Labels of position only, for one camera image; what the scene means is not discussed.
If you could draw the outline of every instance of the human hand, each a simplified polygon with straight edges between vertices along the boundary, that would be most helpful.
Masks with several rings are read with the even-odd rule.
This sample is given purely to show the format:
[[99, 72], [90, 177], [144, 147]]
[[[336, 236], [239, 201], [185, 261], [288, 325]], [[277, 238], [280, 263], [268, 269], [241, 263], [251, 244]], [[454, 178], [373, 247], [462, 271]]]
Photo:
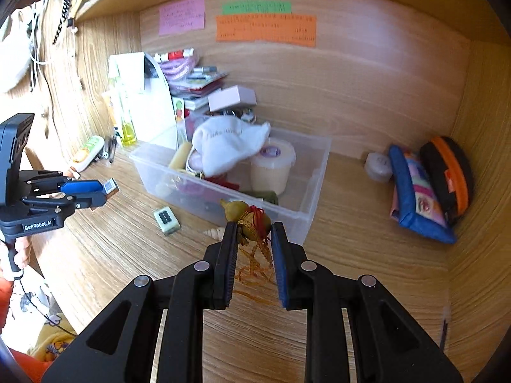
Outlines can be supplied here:
[[[30, 250], [32, 245], [27, 237], [19, 237], [16, 239], [14, 248], [18, 252], [14, 256], [14, 263], [20, 269], [25, 268], [30, 262]], [[11, 272], [11, 264], [9, 262], [9, 250], [4, 242], [0, 242], [0, 278], [13, 281], [14, 277]]]

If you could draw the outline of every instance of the plastic storage box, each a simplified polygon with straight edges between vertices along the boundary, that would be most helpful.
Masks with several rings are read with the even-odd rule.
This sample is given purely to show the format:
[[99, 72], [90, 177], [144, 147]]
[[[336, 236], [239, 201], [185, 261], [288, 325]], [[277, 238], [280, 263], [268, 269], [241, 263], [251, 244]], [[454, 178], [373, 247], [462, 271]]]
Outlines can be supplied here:
[[[194, 128], [204, 119], [206, 117], [186, 119], [189, 140]], [[169, 145], [175, 137], [176, 127], [170, 128], [150, 143], [141, 144], [131, 155], [148, 193], [218, 226], [226, 224], [220, 199], [242, 200], [264, 209], [272, 222], [284, 224], [291, 242], [303, 244], [316, 212], [332, 143], [330, 138], [272, 128], [270, 137], [289, 141], [296, 151], [296, 163], [291, 167], [287, 187], [279, 195], [279, 205], [276, 206], [170, 169], [168, 164], [175, 150]], [[250, 159], [239, 163], [228, 173], [227, 179], [239, 184], [240, 190], [251, 190]]]

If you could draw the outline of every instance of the pink sticky note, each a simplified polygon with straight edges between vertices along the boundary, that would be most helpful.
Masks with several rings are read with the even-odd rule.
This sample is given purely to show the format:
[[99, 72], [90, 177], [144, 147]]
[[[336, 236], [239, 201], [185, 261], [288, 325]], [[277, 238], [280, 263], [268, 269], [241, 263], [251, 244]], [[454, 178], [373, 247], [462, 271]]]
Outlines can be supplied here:
[[159, 35], [204, 28], [204, 0], [179, 0], [160, 7]]

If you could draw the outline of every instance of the black chain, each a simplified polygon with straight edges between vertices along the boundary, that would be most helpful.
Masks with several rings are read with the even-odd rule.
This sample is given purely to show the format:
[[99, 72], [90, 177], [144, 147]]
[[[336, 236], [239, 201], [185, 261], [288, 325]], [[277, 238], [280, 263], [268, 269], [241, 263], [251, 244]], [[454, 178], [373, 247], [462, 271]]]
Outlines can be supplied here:
[[69, 17], [69, 13], [71, 10], [72, 0], [63, 0], [62, 3], [62, 18], [60, 19], [59, 27], [57, 29], [57, 33], [55, 34], [55, 38], [53, 39], [53, 44], [57, 43], [57, 40], [60, 36], [60, 32], [62, 32], [62, 25], [67, 21]]

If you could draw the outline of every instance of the green sticky note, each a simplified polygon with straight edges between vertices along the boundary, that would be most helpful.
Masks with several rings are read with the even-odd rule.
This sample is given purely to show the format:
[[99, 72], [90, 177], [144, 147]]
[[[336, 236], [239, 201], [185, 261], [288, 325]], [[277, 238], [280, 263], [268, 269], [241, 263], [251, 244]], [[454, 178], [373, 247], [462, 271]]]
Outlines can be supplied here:
[[291, 12], [291, 2], [283, 0], [236, 0], [222, 6], [222, 14], [247, 12]]

